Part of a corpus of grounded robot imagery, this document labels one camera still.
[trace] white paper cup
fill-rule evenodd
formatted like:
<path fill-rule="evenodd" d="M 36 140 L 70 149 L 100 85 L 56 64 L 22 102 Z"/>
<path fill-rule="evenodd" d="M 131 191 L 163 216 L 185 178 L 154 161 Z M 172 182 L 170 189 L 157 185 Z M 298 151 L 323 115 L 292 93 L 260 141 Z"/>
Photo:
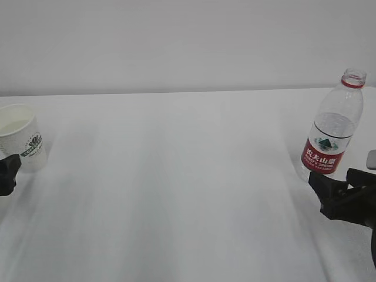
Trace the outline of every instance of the white paper cup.
<path fill-rule="evenodd" d="M 0 108 L 0 150 L 19 154 L 21 169 L 34 172 L 46 165 L 47 154 L 32 108 L 14 104 Z"/>

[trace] white table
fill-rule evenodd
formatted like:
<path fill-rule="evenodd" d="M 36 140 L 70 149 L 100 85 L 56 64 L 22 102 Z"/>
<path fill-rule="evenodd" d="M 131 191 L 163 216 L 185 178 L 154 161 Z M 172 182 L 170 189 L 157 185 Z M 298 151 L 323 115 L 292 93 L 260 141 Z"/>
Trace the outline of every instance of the white table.
<path fill-rule="evenodd" d="M 3 210 L 0 281 L 375 281 L 371 230 L 327 220 L 293 166 L 328 91 L 0 98 L 49 151 Z M 339 179 L 376 149 L 364 96 Z"/>

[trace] red bottle label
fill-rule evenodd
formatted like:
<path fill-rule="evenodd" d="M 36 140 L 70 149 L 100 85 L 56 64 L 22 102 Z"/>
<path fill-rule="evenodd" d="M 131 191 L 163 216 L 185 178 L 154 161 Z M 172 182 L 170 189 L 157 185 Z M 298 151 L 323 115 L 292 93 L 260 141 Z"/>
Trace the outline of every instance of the red bottle label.
<path fill-rule="evenodd" d="M 337 155 L 324 154 L 316 150 L 308 139 L 301 155 L 301 161 L 310 170 L 321 174 L 330 174 L 335 172 L 344 153 Z"/>
<path fill-rule="evenodd" d="M 335 137 L 322 132 L 314 123 L 305 144 L 301 161 L 310 170 L 321 174 L 335 172 L 351 136 Z"/>

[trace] white wall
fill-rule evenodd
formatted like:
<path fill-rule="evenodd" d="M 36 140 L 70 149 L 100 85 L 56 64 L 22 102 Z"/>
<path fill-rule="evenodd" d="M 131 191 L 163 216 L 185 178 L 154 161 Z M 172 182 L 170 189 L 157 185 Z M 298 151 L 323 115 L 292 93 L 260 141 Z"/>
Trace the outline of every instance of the white wall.
<path fill-rule="evenodd" d="M 1 0 L 0 95 L 376 85 L 374 0 Z"/>

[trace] cup rim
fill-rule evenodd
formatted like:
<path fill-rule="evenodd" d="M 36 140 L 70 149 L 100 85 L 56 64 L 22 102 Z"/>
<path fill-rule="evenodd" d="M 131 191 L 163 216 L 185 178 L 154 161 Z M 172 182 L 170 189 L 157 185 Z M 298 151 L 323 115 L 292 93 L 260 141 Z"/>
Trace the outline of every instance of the cup rim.
<path fill-rule="evenodd" d="M 18 103 L 18 104 L 10 104 L 10 105 L 6 105 L 6 106 L 4 106 L 4 107 L 1 107 L 1 108 L 0 108 L 0 111 L 4 110 L 4 109 L 6 109 L 6 108 L 13 108 L 13 107 L 19 107 L 19 106 L 25 107 L 25 108 L 27 108 L 27 109 L 29 109 L 29 110 L 31 111 L 32 116 L 31 116 L 30 120 L 29 120 L 25 125 L 23 125 L 22 127 L 20 127 L 20 128 L 17 129 L 17 130 L 14 130 L 14 131 L 9 132 L 9 133 L 6 133 L 6 134 L 0 134 L 0 138 L 1 138 L 1 137 L 7 137 L 7 136 L 10 136 L 10 135 L 14 135 L 14 134 L 20 132 L 22 129 L 28 127 L 28 126 L 30 125 L 30 123 L 32 123 L 32 121 L 35 119 L 35 112 L 34 112 L 33 108 L 30 107 L 30 106 L 27 105 L 27 104 Z"/>

